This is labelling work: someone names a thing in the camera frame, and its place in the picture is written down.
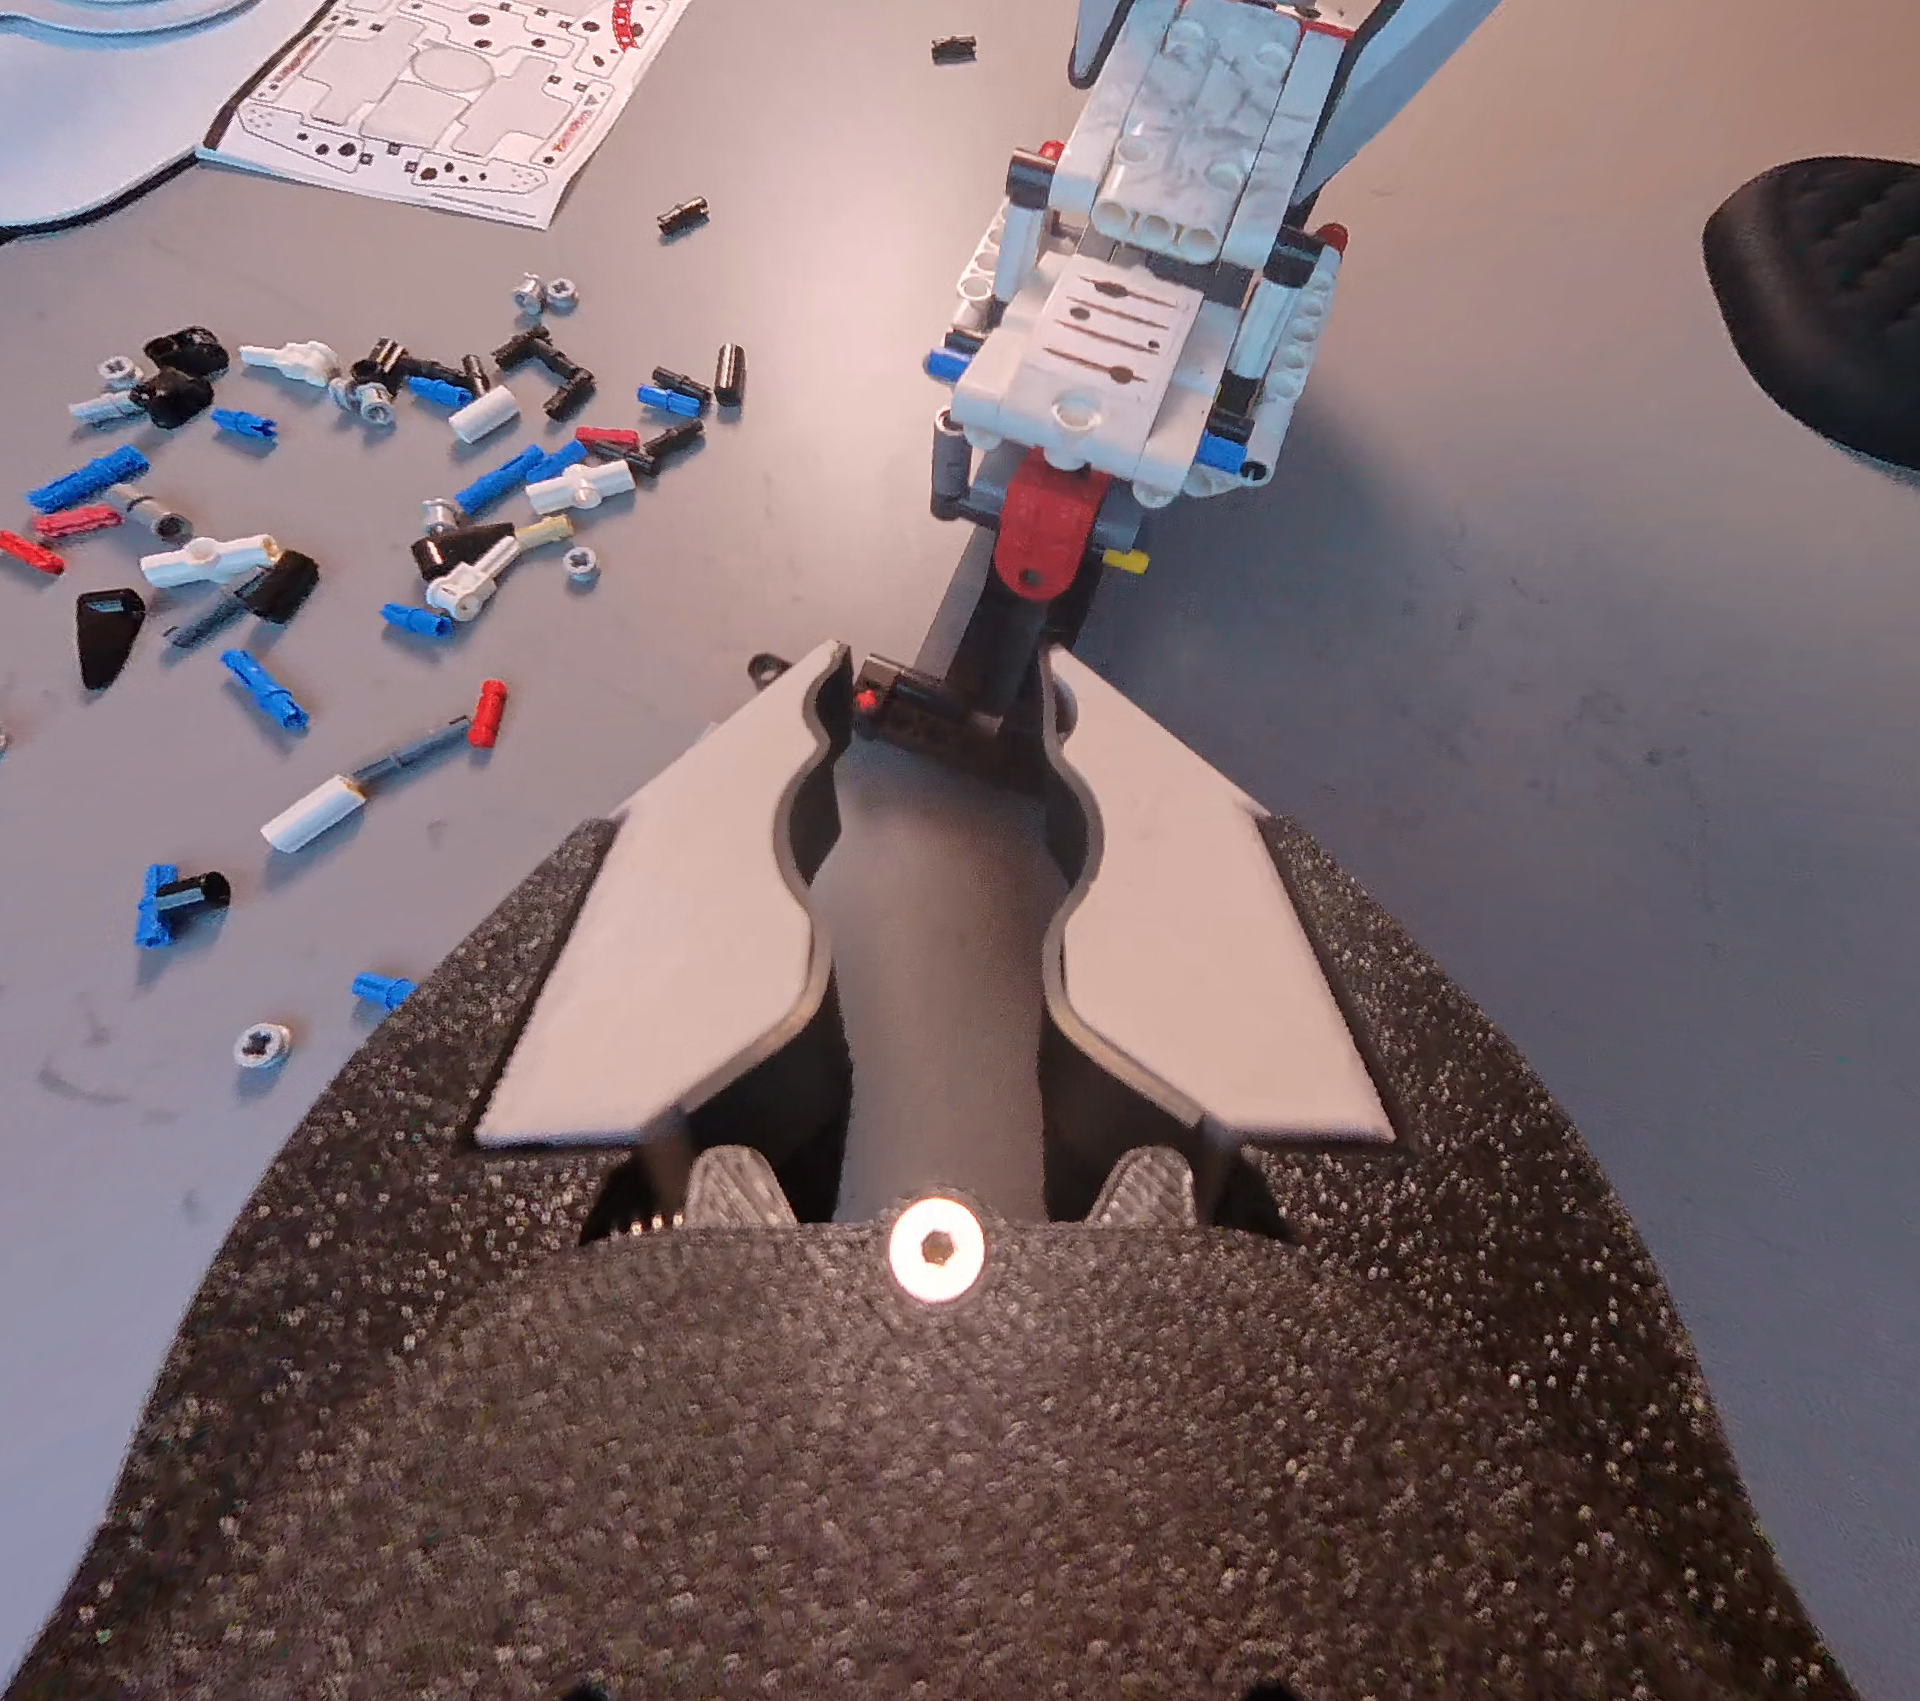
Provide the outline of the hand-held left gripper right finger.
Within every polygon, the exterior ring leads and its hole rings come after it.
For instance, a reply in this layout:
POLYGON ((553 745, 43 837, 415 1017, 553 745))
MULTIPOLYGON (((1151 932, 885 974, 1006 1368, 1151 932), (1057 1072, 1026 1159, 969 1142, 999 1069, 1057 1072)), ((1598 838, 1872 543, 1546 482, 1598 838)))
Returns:
POLYGON ((1044 1202, 1082 1218, 1166 1147, 1203 1217, 1252 1224, 1263 1147, 1397 1144, 1380 1057, 1299 915, 1272 816, 1066 648, 1038 663, 1051 920, 1044 1202))

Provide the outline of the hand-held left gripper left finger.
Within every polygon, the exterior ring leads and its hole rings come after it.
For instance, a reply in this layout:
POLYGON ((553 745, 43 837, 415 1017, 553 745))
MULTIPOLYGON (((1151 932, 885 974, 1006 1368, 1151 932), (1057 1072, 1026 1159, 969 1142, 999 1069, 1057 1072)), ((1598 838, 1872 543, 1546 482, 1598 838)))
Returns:
POLYGON ((481 1112, 490 1151, 757 1149, 835 1217, 852 1057, 812 880, 852 657, 827 641, 641 789, 481 1112))

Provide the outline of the white brick toy truck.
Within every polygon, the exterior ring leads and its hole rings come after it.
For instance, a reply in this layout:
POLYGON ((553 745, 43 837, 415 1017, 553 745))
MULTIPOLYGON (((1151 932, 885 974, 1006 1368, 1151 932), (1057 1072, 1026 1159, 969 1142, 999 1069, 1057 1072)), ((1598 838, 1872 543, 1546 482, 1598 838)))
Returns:
POLYGON ((1024 777, 1038 655, 1078 637, 1105 553, 1271 479, 1349 240, 1290 198, 1351 38, 1314 0, 1133 0, 1069 138, 1015 153, 925 362, 929 508, 989 530, 990 566, 943 674, 863 666, 864 734, 1024 777))

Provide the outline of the white axle sleeve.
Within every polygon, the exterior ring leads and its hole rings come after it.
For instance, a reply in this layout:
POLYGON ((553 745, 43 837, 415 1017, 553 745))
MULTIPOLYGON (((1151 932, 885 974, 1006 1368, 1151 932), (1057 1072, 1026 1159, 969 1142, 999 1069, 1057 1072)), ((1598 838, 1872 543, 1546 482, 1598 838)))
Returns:
POLYGON ((326 830, 344 824, 366 803, 369 790, 360 783, 348 777, 329 777, 310 795, 263 824, 260 837, 278 855, 297 855, 326 830))

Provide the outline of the pile of small brick pieces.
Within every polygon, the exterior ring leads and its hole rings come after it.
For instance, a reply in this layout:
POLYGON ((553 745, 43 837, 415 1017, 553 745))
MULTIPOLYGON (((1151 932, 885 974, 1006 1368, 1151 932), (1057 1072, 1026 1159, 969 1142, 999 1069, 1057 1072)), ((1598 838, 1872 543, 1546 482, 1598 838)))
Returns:
POLYGON ((123 514, 4 554, 4 1129, 171 1127, 318 1082, 372 1024, 362 968, 423 978, 547 857, 703 722, 663 623, 704 642, 672 554, 738 442, 677 451, 654 482, 568 506, 600 572, 522 553, 476 621, 434 637, 415 543, 494 468, 547 463, 577 425, 652 436, 635 398, 665 358, 613 271, 512 370, 506 255, 456 235, 415 255, 190 240, 152 217, 4 249, 4 528, 29 489, 118 444, 195 537, 268 537, 318 579, 286 625, 248 611, 183 648, 222 584, 163 586, 123 514), (263 827, 348 777, 366 804, 297 855, 263 827))

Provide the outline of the white sticker sheet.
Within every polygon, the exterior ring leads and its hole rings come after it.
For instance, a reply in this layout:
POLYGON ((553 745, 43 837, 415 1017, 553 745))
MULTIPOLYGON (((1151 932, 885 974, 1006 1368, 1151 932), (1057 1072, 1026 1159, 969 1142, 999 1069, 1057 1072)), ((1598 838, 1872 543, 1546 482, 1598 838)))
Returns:
POLYGON ((548 228, 691 0, 330 0, 201 156, 548 228))

